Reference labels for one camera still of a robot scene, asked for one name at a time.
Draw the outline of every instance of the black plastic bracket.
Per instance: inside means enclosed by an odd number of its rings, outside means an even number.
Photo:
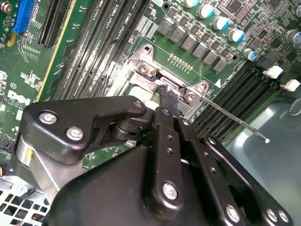
[[[151,129],[144,201],[158,219],[173,219],[183,207],[181,153],[173,115],[158,107]]]

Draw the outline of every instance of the electrolytic capacitor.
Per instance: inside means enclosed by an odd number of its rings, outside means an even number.
[[[247,48],[244,50],[244,57],[250,61],[255,61],[258,57],[258,54],[250,48]]]
[[[198,15],[200,18],[209,18],[213,15],[213,6],[209,4],[202,4],[198,8]]]
[[[299,44],[301,43],[301,32],[289,30],[285,35],[285,39],[290,43]]]
[[[242,30],[233,28],[229,31],[228,37],[231,41],[240,42],[244,39],[245,33]]]
[[[184,4],[188,8],[192,8],[198,5],[198,0],[184,0]]]
[[[229,26],[229,21],[223,16],[217,16],[213,20],[213,27],[217,30],[225,30]]]

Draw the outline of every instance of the black mechanical arm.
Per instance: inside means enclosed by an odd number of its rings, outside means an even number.
[[[131,96],[26,107],[11,161],[51,203],[43,226],[293,225],[216,139],[174,116]],[[127,140],[136,147],[82,173],[85,154]]]

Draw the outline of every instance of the screw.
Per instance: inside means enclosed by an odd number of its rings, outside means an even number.
[[[183,119],[183,123],[184,123],[184,125],[186,125],[186,126],[189,126],[189,125],[190,125],[190,123],[189,123],[186,119]]]
[[[77,127],[71,127],[69,129],[67,129],[66,135],[71,140],[81,140],[82,138],[84,138],[83,131]]]
[[[233,206],[227,205],[227,206],[226,206],[226,211],[227,211],[227,214],[228,214],[229,218],[230,218],[233,222],[236,222],[236,223],[239,222],[239,214],[238,214],[238,212],[236,211],[236,209],[234,209]]]
[[[274,221],[274,222],[277,222],[277,216],[276,214],[271,210],[271,209],[267,209],[267,214],[268,214],[268,217]]]
[[[281,217],[281,219],[282,219],[284,222],[286,222],[286,223],[289,222],[289,219],[288,219],[287,215],[286,215],[282,210],[279,210],[279,211],[278,211],[278,214],[279,214],[279,216]]]
[[[50,112],[44,112],[44,113],[42,113],[42,114],[39,115],[39,120],[40,120],[42,123],[51,125],[51,124],[53,124],[53,123],[56,123],[57,117],[56,117],[53,113],[50,113]]]
[[[166,110],[166,109],[162,109],[162,112],[163,112],[164,114],[166,114],[166,115],[169,115],[169,112],[168,112],[168,110]]]
[[[134,105],[137,106],[137,107],[142,107],[141,102],[138,101],[138,100],[135,100],[135,101],[134,101]]]
[[[162,186],[164,195],[170,199],[175,200],[178,197],[178,192],[175,186],[170,184],[169,182],[165,182]]]

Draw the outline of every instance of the capacitor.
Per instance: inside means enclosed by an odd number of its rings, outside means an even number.
[[[184,4],[188,8],[192,8],[198,5],[198,0],[184,0]]]
[[[5,14],[10,14],[13,10],[12,4],[9,1],[1,3],[1,12]]]
[[[198,15],[200,18],[209,18],[213,15],[213,6],[209,4],[202,4],[198,8]]]
[[[225,30],[229,26],[229,21],[223,16],[217,16],[213,20],[213,27],[217,30]]]
[[[242,30],[233,28],[229,31],[228,37],[231,41],[240,42],[244,39],[245,33]]]
[[[285,35],[285,39],[290,43],[299,44],[301,43],[301,32],[289,30]]]
[[[301,43],[299,44],[294,44],[293,47],[296,49],[296,50],[301,50]]]
[[[250,48],[247,48],[244,50],[244,57],[250,61],[255,61],[258,57],[258,54]]]

